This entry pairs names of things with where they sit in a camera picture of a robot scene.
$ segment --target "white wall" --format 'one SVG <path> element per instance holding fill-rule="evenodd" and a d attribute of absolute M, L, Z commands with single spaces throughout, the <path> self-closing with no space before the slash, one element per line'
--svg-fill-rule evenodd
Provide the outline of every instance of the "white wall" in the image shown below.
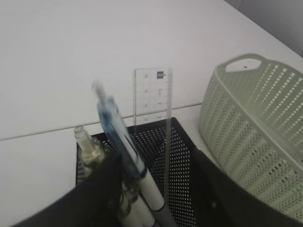
<path fill-rule="evenodd" d="M 243 0 L 239 11 L 303 56 L 303 0 Z"/>

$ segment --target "basket handle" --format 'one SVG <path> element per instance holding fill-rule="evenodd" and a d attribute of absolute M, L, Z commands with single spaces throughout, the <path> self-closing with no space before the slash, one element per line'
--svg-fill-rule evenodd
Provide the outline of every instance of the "basket handle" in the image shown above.
<path fill-rule="evenodd" d="M 226 73 L 229 73 L 226 71 L 226 68 L 227 66 L 229 66 L 230 64 L 234 63 L 234 62 L 237 62 L 237 61 L 241 61 L 241 60 L 244 60 L 244 59 L 255 59 L 255 60 L 258 60 L 261 62 L 261 64 L 258 66 L 261 67 L 265 62 L 268 61 L 268 59 L 258 55 L 258 54 L 255 54 L 255 53 L 247 53 L 247 54 L 243 54 L 243 55 L 240 55 L 240 56 L 237 56 L 231 60 L 228 60 L 226 61 L 225 63 L 221 64 L 221 67 L 224 69 L 224 71 Z"/>

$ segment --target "desk surface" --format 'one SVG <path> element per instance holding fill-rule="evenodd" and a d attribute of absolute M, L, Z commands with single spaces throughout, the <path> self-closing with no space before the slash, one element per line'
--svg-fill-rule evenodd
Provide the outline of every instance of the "desk surface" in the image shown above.
<path fill-rule="evenodd" d="M 303 59 L 223 0 L 0 3 L 0 139 L 98 120 L 93 79 L 132 107 L 135 68 L 174 69 L 173 106 L 200 103 L 214 67 L 246 52 Z"/>

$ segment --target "mesh desk organizer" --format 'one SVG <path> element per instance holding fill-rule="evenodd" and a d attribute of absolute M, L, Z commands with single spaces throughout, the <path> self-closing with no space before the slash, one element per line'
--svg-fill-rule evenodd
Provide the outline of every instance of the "mesh desk organizer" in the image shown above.
<path fill-rule="evenodd" d="M 134 127 L 128 130 L 134 139 Z M 165 132 L 165 120 L 139 125 L 134 140 L 162 194 Z M 104 133 L 93 137 L 110 145 Z M 175 118 L 171 121 L 170 144 L 168 205 L 179 227 L 301 226 L 235 184 L 195 147 Z M 77 161 L 76 184 L 85 182 L 81 162 Z"/>

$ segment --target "black object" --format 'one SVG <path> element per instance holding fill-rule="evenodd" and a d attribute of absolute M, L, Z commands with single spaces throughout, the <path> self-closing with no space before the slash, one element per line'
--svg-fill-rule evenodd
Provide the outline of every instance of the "black object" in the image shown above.
<path fill-rule="evenodd" d="M 219 170 L 202 152 L 193 152 L 196 171 L 204 173 L 238 227 L 303 227 L 259 201 Z"/>
<path fill-rule="evenodd" d="M 121 171 L 120 155 L 107 156 L 85 182 L 14 227 L 112 227 L 119 207 Z"/>
<path fill-rule="evenodd" d="M 200 151 L 196 150 L 176 118 L 171 119 L 171 126 L 168 206 L 176 223 L 179 227 L 234 226 L 206 175 L 201 169 L 197 171 L 197 164 L 191 158 L 193 152 Z M 166 120 L 137 126 L 136 136 L 134 127 L 128 127 L 128 130 L 163 195 Z M 110 146 L 104 133 L 93 137 Z M 78 162 L 76 183 L 84 180 L 84 175 L 79 174 L 82 172 Z"/>

